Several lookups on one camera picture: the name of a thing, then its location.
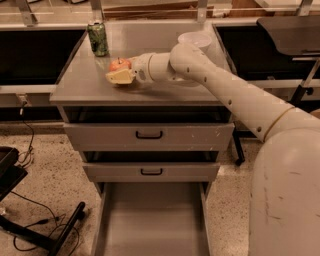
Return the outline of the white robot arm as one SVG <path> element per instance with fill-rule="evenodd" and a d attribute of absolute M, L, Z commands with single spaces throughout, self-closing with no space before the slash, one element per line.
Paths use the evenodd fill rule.
<path fill-rule="evenodd" d="M 114 84 L 175 76 L 207 88 L 264 143 L 252 174 L 249 256 L 320 256 L 320 119 L 218 67 L 188 43 L 106 74 Z"/>

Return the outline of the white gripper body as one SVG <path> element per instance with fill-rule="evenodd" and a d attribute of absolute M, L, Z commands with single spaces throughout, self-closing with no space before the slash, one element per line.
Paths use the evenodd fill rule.
<path fill-rule="evenodd" d="M 153 83 L 154 80 L 151 77 L 149 64 L 153 53 L 145 53 L 135 58 L 132 63 L 132 70 L 135 78 L 140 83 Z"/>

